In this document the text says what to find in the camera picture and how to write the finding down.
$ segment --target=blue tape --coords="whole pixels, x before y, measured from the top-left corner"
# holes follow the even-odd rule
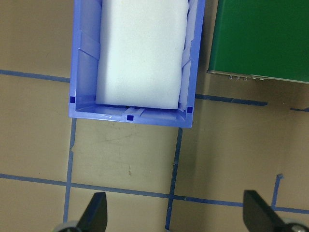
[[[77,183],[72,183],[71,187],[79,188],[79,189],[91,189],[91,190],[106,191],[106,192],[125,193],[125,194],[147,196],[147,197],[169,198],[169,195],[164,194],[164,193],[145,192],[145,191],[138,191],[138,190],[123,189],[123,188],[119,189],[119,188],[110,188],[110,187],[85,185],[85,184],[77,184]]]
[[[48,80],[48,81],[59,81],[69,83],[70,79],[60,76],[49,76],[49,75],[42,75],[42,74],[35,74],[35,73],[28,73],[28,72],[16,72],[10,70],[0,70],[0,74],[2,75],[9,75],[9,76],[19,76],[19,77],[29,77],[41,80]]]
[[[64,210],[63,210],[63,222],[68,221],[68,215],[69,215],[70,190],[71,190],[73,156],[74,156],[72,148],[74,147],[74,144],[75,144],[76,121],[77,121],[76,118],[72,118],[69,160],[68,160],[68,170],[67,170],[67,186],[66,186],[66,194],[65,194],[65,199],[64,199]]]
[[[283,179],[283,175],[278,174],[277,177],[276,177],[274,193],[272,195],[271,207],[275,207],[276,204],[277,204],[278,190],[279,190],[279,185],[280,185],[281,179]]]
[[[297,213],[297,214],[309,214],[309,210],[306,209],[293,209],[293,208],[284,208],[284,207],[273,207],[275,211],[282,211],[282,212],[290,212],[290,213]]]
[[[0,178],[18,180],[18,181],[26,181],[26,182],[33,182],[33,183],[40,183],[40,184],[68,186],[67,183],[64,182],[64,181],[47,180],[47,179],[24,177],[24,176],[17,176],[17,175],[0,174]],[[166,198],[166,199],[170,198],[170,195],[163,194],[163,193],[128,190],[128,189],[121,189],[121,188],[120,189],[119,188],[109,188],[109,187],[84,185],[84,184],[76,184],[76,183],[71,183],[70,187],[71,188],[79,188],[79,189],[91,189],[91,190],[98,190],[98,191],[106,191],[106,192],[118,192],[118,193],[140,195],[140,196],[147,196],[147,197],[158,197],[158,198]],[[66,197],[67,198],[70,197],[69,191],[66,192]],[[216,201],[216,200],[208,200],[208,199],[201,199],[201,198],[194,198],[194,197],[184,197],[184,196],[178,196],[178,195],[174,195],[174,196],[172,196],[172,198],[174,200],[179,200],[179,201],[196,202],[196,203],[204,203],[204,204],[215,204],[215,205],[225,205],[225,206],[234,206],[234,207],[243,207],[243,204],[239,203],[239,202]],[[294,208],[285,208],[285,207],[273,207],[273,209],[275,211],[283,211],[283,212],[289,212],[289,213],[309,214],[309,210],[306,210],[306,209],[294,209]]]
[[[173,164],[173,173],[172,173],[172,179],[171,179],[170,190],[169,190],[169,202],[168,202],[168,209],[167,209],[166,221],[165,221],[166,230],[169,230],[170,219],[171,219],[171,214],[172,214],[173,196],[174,196],[174,191],[175,191],[175,186],[176,186],[176,178],[177,178],[177,170],[178,170],[182,138],[183,138],[183,129],[178,128],[175,158],[174,158],[174,164]]]
[[[294,110],[294,111],[302,111],[302,112],[309,112],[309,107],[306,109],[296,109],[296,108],[291,108],[290,110]]]
[[[203,204],[217,204],[217,205],[225,205],[225,206],[235,206],[235,207],[243,207],[243,203],[240,202],[227,202],[227,201],[216,201],[216,200],[208,200],[201,199],[195,197],[184,197],[184,196],[174,196],[175,200],[187,201],[187,202],[196,202]]]
[[[252,100],[225,98],[225,97],[202,95],[202,94],[196,94],[195,98],[196,99],[202,99],[202,100],[210,100],[210,101],[217,101],[217,102],[229,102],[229,103],[244,104],[244,105],[255,105],[255,106],[266,106],[266,105],[268,105],[268,103],[265,102],[265,101],[259,102],[259,101],[252,101]]]
[[[40,179],[40,178],[34,178],[34,177],[24,177],[24,176],[7,175],[7,174],[0,174],[0,178],[10,179],[10,180],[26,181],[26,182],[33,182],[33,183],[48,184],[48,185],[66,186],[66,184],[67,184],[64,181],[46,180],[46,179]]]

